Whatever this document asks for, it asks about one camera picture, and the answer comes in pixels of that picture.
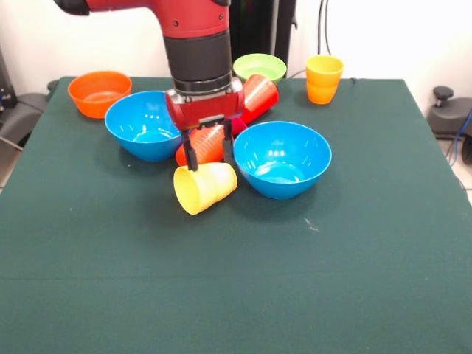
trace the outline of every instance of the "red cup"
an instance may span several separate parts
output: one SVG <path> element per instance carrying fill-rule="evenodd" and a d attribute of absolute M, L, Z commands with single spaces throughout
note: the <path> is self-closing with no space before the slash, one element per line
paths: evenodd
<path fill-rule="evenodd" d="M 249 124 L 262 116 L 279 102 L 275 84 L 262 75 L 252 75 L 243 86 L 244 113 L 242 120 Z"/>
<path fill-rule="evenodd" d="M 233 135 L 238 135 L 248 126 L 240 117 L 233 119 Z M 211 128 L 194 129 L 190 133 L 190 143 L 197 155 L 198 164 L 219 162 L 224 157 L 223 149 L 224 127 L 216 125 Z M 181 145 L 176 152 L 176 161 L 179 166 L 187 166 L 184 146 Z"/>

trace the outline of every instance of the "blue bowl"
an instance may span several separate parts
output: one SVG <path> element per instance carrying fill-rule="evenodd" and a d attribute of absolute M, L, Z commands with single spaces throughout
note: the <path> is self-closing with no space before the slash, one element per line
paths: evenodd
<path fill-rule="evenodd" d="M 170 158 L 181 144 L 163 91 L 139 92 L 116 102 L 105 116 L 105 126 L 124 149 L 148 162 Z"/>
<path fill-rule="evenodd" d="M 241 173 L 260 194 L 273 199 L 308 190 L 329 167 L 331 157 L 323 136 L 292 122 L 253 125 L 235 141 Z"/>

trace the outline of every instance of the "yellow cup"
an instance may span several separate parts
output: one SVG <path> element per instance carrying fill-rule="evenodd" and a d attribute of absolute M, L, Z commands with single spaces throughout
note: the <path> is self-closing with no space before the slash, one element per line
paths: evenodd
<path fill-rule="evenodd" d="M 227 163 L 201 164 L 197 171 L 182 166 L 174 173 L 174 190 L 178 202 L 191 215 L 210 208 L 230 195 L 236 187 L 236 172 Z"/>
<path fill-rule="evenodd" d="M 308 59 L 308 99 L 317 105 L 330 103 L 338 89 L 343 69 L 343 62 L 331 55 L 315 55 Z"/>

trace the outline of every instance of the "floor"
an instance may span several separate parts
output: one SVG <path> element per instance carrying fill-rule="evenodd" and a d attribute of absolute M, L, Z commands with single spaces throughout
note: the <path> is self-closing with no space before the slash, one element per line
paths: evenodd
<path fill-rule="evenodd" d="M 8 178 L 13 172 L 21 153 L 15 148 L 0 142 L 0 193 L 7 184 Z"/>
<path fill-rule="evenodd" d="M 440 140 L 438 142 L 443 153 L 446 154 L 449 149 L 449 146 L 451 145 L 451 141 Z M 460 153 L 462 150 L 461 142 L 459 142 L 458 147 L 459 155 L 457 157 L 457 162 L 452 167 L 452 170 L 456 174 L 456 177 L 462 182 L 465 192 L 468 195 L 469 202 L 472 204 L 472 165 L 467 166 L 464 164 L 464 162 L 462 162 L 462 157 Z"/>
<path fill-rule="evenodd" d="M 447 140 L 438 142 L 442 148 L 442 151 L 444 154 L 446 154 L 451 142 Z M 461 144 L 462 143 L 459 143 L 459 156 L 457 158 L 457 162 L 452 167 L 452 170 L 456 174 L 457 178 L 462 182 L 464 189 L 466 190 L 465 192 L 468 194 L 469 201 L 472 204 L 472 165 L 466 166 L 462 162 L 462 158 L 460 156 L 460 151 L 462 148 Z M 0 193 L 7 184 L 8 178 L 12 174 L 12 171 L 20 157 L 21 153 L 14 148 L 10 146 L 2 146 L 0 154 Z"/>

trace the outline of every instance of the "green bowl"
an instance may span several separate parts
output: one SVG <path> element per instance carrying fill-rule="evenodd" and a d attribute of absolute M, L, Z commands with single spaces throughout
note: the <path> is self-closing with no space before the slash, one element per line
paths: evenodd
<path fill-rule="evenodd" d="M 243 81 L 251 75 L 259 74 L 277 84 L 287 72 L 287 66 L 279 58 L 269 54 L 248 54 L 237 59 L 233 70 Z"/>

